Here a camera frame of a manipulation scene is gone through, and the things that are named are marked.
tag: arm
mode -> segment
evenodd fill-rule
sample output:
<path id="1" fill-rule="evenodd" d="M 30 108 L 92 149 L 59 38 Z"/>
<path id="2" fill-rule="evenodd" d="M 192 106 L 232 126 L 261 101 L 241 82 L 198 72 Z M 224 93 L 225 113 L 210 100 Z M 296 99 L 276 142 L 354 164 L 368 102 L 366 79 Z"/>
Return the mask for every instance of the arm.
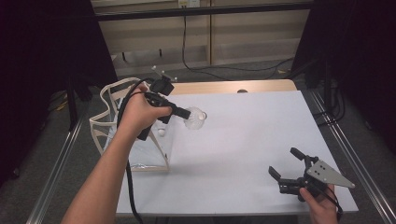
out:
<path id="1" fill-rule="evenodd" d="M 334 185 L 329 185 L 329 188 L 334 191 Z M 334 199 L 334 196 L 328 189 L 325 193 Z M 324 197 L 318 196 L 314 198 L 305 188 L 300 188 L 300 194 L 309 205 L 312 224 L 338 223 L 335 204 Z"/>
<path id="2" fill-rule="evenodd" d="M 146 91 L 139 86 L 136 91 Z M 62 223 L 113 223 L 128 156 L 136 137 L 170 107 L 153 107 L 143 94 L 128 102 L 119 128 L 69 206 Z"/>

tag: white tabletop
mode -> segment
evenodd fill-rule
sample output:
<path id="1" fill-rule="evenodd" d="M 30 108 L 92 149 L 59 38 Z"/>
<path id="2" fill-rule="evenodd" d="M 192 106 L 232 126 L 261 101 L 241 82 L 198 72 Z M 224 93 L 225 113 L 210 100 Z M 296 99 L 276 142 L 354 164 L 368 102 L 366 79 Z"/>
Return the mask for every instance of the white tabletop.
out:
<path id="1" fill-rule="evenodd" d="M 268 174 L 283 178 L 304 173 L 291 147 L 318 156 L 338 171 L 299 91 L 170 96 L 180 107 L 207 114 L 202 129 L 190 131 L 181 118 L 169 172 L 133 172 L 136 210 L 151 216 L 242 216 L 307 213 L 297 196 L 280 194 Z M 131 214 L 124 177 L 118 215 Z M 345 212 L 358 211 L 349 189 L 336 187 Z"/>

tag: clear plastic bag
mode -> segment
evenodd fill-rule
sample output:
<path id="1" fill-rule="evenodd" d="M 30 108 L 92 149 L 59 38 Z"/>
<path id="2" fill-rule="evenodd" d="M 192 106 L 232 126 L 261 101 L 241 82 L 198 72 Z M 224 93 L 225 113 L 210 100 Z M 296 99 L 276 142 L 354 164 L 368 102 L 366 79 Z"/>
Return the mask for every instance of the clear plastic bag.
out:
<path id="1" fill-rule="evenodd" d="M 131 86 L 139 81 L 130 77 L 105 86 L 101 92 L 101 100 L 107 110 L 90 118 L 93 142 L 102 155 L 110 144 L 117 130 L 118 107 Z M 133 171 L 168 171 L 169 158 L 172 151 L 174 132 L 173 118 L 168 124 L 156 121 L 146 141 L 136 140 L 132 147 L 129 160 Z"/>

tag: hand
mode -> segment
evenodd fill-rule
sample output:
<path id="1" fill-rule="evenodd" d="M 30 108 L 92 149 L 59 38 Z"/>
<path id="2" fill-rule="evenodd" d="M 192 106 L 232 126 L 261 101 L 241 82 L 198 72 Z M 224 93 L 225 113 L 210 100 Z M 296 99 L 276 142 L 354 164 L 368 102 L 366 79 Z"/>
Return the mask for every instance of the hand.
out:
<path id="1" fill-rule="evenodd" d="M 334 185 L 329 185 L 329 189 L 334 191 Z M 329 189 L 325 193 L 334 199 L 334 195 Z M 336 206 L 328 199 L 319 195 L 314 198 L 311 193 L 305 189 L 300 188 L 300 194 L 309 205 L 311 222 L 313 224 L 335 224 L 337 223 Z"/>
<path id="2" fill-rule="evenodd" d="M 126 129 L 127 132 L 128 130 L 132 131 L 137 129 L 140 133 L 142 130 L 154 123 L 155 119 L 171 114 L 171 107 L 151 106 L 147 102 L 143 93 L 137 93 L 140 91 L 147 91 L 147 87 L 144 85 L 139 85 L 136 90 L 134 90 L 132 94 L 136 94 L 131 97 L 127 106 L 125 107 L 119 129 Z"/>

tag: black curtain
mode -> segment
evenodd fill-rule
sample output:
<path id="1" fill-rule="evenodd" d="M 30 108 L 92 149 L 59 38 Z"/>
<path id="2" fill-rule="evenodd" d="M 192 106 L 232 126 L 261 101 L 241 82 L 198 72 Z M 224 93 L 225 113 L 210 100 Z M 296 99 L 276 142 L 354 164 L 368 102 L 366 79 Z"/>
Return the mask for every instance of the black curtain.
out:
<path id="1" fill-rule="evenodd" d="M 308 87 L 332 77 L 396 153 L 396 14 L 392 1 L 347 0 L 311 9 L 292 71 L 304 70 Z"/>
<path id="2" fill-rule="evenodd" d="M 0 1 L 2 116 L 0 185 L 20 165 L 47 116 L 50 96 L 66 81 L 83 100 L 88 86 L 117 81 L 90 0 Z"/>

